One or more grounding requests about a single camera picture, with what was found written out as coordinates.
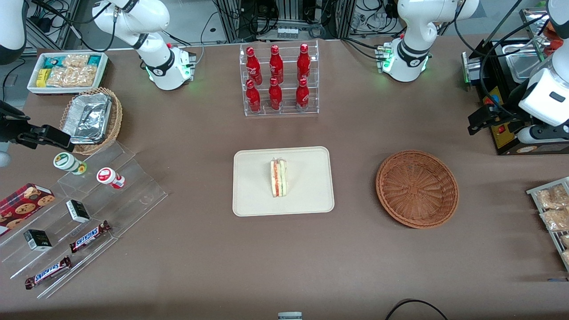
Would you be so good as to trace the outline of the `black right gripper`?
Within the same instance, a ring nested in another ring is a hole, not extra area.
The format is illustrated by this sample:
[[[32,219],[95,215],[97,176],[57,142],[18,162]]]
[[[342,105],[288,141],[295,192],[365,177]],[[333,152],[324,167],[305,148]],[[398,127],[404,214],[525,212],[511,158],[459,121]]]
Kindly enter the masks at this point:
[[[22,144],[27,148],[35,149],[39,144],[51,144],[66,152],[74,151],[71,136],[51,125],[44,125],[44,140],[40,140],[35,129],[38,126],[30,125],[26,116],[19,109],[12,107],[4,101],[0,102],[0,141],[13,144]]]

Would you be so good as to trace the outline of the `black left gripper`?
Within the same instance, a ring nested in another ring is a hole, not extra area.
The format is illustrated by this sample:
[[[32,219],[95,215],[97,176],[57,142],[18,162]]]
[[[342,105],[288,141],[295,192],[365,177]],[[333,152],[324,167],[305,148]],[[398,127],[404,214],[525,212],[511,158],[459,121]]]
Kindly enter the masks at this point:
[[[484,128],[504,125],[506,122],[513,125],[513,129],[520,130],[525,127],[522,116],[509,111],[501,105],[483,105],[468,116],[468,134],[473,136]]]

